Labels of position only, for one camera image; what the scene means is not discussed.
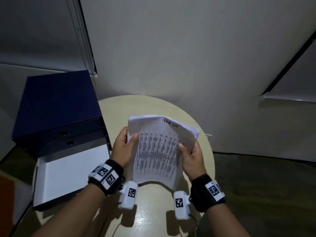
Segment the drawer handle hole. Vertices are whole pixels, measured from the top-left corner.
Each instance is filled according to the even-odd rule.
[[[65,135],[69,135],[69,132],[68,131],[61,131],[59,134],[61,136],[65,136]]]

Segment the drawer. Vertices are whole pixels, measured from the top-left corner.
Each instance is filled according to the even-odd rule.
[[[33,175],[33,208],[45,211],[73,198],[88,184],[88,175],[109,159],[107,145],[71,154],[54,153],[37,160]]]
[[[31,135],[24,135],[13,140],[22,149],[39,148],[47,143],[61,141],[77,135],[96,131],[104,127],[103,119],[94,118],[47,131],[40,131]]]
[[[40,158],[42,156],[50,155],[54,152],[65,150],[71,147],[75,147],[75,146],[78,146],[90,141],[94,141],[101,138],[107,138],[105,133],[106,133],[105,129],[102,128],[100,130],[91,131],[89,133],[85,133],[82,135],[73,136],[61,141],[51,142],[41,147],[25,149],[25,151],[33,157]]]

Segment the forearm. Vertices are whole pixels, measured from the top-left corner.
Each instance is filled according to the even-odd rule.
[[[93,184],[88,184],[32,237],[82,236],[104,198],[103,191]]]
[[[226,204],[218,204],[206,212],[215,237],[250,237]]]

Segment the floor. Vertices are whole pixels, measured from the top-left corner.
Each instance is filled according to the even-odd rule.
[[[316,236],[315,168],[247,155],[214,154],[214,159],[227,204],[251,236]],[[0,170],[31,183],[34,166],[34,159],[15,148]],[[30,236],[39,226],[29,209],[13,236]],[[196,233],[210,236],[206,219],[201,219]]]

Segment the box lid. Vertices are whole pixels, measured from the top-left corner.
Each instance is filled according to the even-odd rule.
[[[12,138],[101,116],[87,70],[29,76]]]

